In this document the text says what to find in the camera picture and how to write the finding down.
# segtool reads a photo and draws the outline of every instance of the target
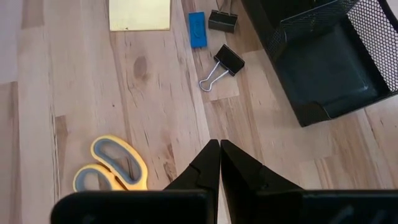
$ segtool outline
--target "mesh desk organizer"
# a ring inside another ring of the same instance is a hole
[[[242,0],[301,126],[398,91],[398,21],[385,0]]]

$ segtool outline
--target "wood grain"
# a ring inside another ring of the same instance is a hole
[[[103,134],[135,147],[152,190],[211,138],[231,140],[306,189],[398,188],[397,98],[301,128],[240,1],[236,33],[207,30],[203,49],[190,48],[187,16],[208,17],[215,0],[172,0],[170,30],[149,32],[109,32],[107,0],[0,6],[0,28],[9,30],[0,33],[0,223],[48,223],[76,171],[96,162],[90,144]],[[198,81],[223,44],[246,66],[204,93]],[[123,153],[106,152],[134,175]],[[104,189],[95,176],[87,184]],[[222,187],[218,215],[230,222]]]

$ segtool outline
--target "blue object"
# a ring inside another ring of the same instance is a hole
[[[191,47],[207,47],[206,22],[204,12],[192,12],[188,15]]]

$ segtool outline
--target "black binder clip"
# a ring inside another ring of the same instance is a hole
[[[220,78],[223,78],[226,74],[230,74],[233,77],[244,67],[244,60],[242,60],[235,52],[233,52],[227,45],[223,45],[218,53],[214,56],[214,60],[217,62],[216,66],[210,72],[210,74],[204,80],[199,81],[199,87],[206,92],[211,91],[213,83],[217,82]],[[209,89],[206,89],[202,86],[202,83],[208,81],[217,67],[221,65],[226,69],[224,73],[222,73],[219,77],[214,79],[209,86]]]
[[[219,11],[212,10],[209,17],[209,29],[220,30],[224,32],[235,32],[236,23],[238,22],[238,15],[232,14],[232,1],[230,0],[229,12],[223,12],[223,7],[228,0],[224,0],[223,5]]]

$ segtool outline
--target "yellow scissors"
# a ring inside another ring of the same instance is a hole
[[[139,169],[137,179],[130,178],[129,174],[123,170],[112,158],[107,156],[102,150],[103,144],[111,143],[115,144],[124,150],[130,160],[132,160],[136,167]],[[99,164],[89,164],[82,167],[75,175],[73,179],[73,189],[75,192],[84,191],[85,189],[85,177],[89,173],[95,173],[102,176],[106,180],[111,190],[147,190],[147,178],[148,168],[142,160],[138,152],[131,147],[127,142],[119,139],[116,136],[105,135],[101,136],[93,141],[91,144],[91,155],[100,161]]]

